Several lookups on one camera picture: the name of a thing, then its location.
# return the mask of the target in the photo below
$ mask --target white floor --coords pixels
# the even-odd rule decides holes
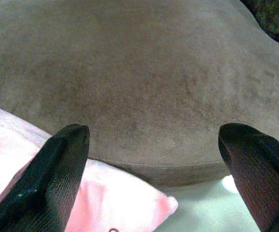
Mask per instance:
[[[259,232],[235,190],[231,177],[164,190],[179,207],[155,232]]]

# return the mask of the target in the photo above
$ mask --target floor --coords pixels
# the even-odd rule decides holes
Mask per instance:
[[[231,176],[189,187],[165,189],[177,211],[155,232],[259,232]]]

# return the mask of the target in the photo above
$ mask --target pink blanket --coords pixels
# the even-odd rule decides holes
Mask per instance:
[[[0,194],[50,137],[0,109]],[[143,180],[89,159],[65,231],[151,232],[177,207],[174,197]]]

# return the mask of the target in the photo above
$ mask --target pink pillow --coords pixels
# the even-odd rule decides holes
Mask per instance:
[[[0,109],[0,194],[50,137]],[[177,207],[143,180],[89,159],[65,232],[151,232]]]

